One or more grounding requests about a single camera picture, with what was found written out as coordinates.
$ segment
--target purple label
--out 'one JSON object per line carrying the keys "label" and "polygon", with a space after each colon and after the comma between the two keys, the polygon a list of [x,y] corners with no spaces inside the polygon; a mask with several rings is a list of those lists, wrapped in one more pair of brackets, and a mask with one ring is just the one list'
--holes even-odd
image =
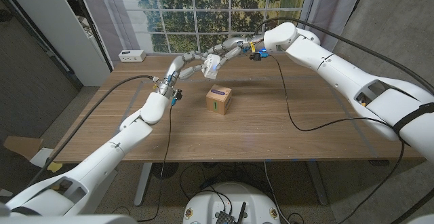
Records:
{"label": "purple label", "polygon": [[218,90],[215,90],[215,89],[211,89],[211,92],[213,92],[215,94],[219,94],[219,95],[225,95],[224,92],[221,92],[221,91],[218,91]]}

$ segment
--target window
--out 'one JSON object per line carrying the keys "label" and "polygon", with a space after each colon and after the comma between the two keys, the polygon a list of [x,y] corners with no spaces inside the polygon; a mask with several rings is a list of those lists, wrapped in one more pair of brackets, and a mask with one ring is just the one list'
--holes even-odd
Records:
{"label": "window", "polygon": [[[300,18],[303,14],[306,17],[305,12],[311,0],[114,2],[120,24],[130,42],[136,39],[139,48],[148,53],[183,53],[191,50],[204,52],[230,37],[248,37],[253,34],[257,24],[267,18]],[[262,32],[280,23],[267,23],[262,27]]]}

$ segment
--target table leg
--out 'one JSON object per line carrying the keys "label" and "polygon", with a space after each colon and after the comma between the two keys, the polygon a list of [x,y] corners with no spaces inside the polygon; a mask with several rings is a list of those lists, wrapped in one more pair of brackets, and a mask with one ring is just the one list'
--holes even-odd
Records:
{"label": "table leg", "polygon": [[316,161],[307,161],[306,166],[309,174],[311,175],[312,184],[317,193],[319,204],[322,206],[328,205],[326,190],[324,189],[323,180],[321,178],[321,174],[319,173],[318,163]]}
{"label": "table leg", "polygon": [[148,184],[149,174],[151,173],[152,163],[143,163],[142,173],[140,173],[140,179],[138,181],[136,197],[134,198],[134,205],[139,207],[143,204],[144,191]]}

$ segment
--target wooden table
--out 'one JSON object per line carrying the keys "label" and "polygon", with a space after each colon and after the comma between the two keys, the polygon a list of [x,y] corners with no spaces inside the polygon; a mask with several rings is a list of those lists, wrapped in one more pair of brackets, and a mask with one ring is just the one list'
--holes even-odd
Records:
{"label": "wooden table", "polygon": [[[173,58],[148,56],[144,62],[119,64],[62,141],[111,86],[134,75],[163,77]],[[287,56],[276,58],[281,63],[290,110],[298,126],[312,128],[357,116],[318,74]],[[233,90],[226,115],[206,109],[205,96],[213,84]],[[92,113],[56,161],[84,160],[118,132],[119,124],[128,115],[141,108],[153,91],[152,86],[149,80],[134,80],[117,88]],[[383,139],[363,122],[340,122],[312,132],[295,129],[288,117],[279,69],[272,58],[260,62],[238,58],[227,63],[216,80],[204,79],[199,72],[189,80],[179,81],[176,88],[182,89],[184,96],[172,110],[168,162],[379,160],[399,156],[401,143]],[[124,161],[163,160],[169,132],[168,110],[153,128],[153,133]],[[404,157],[422,156],[406,147]]]}

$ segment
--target wooden cube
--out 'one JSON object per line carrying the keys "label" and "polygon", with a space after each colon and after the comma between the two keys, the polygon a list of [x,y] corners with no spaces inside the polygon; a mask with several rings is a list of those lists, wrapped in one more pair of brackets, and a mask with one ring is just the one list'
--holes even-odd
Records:
{"label": "wooden cube", "polygon": [[231,105],[231,98],[232,89],[214,85],[206,94],[206,107],[210,111],[224,115]]}

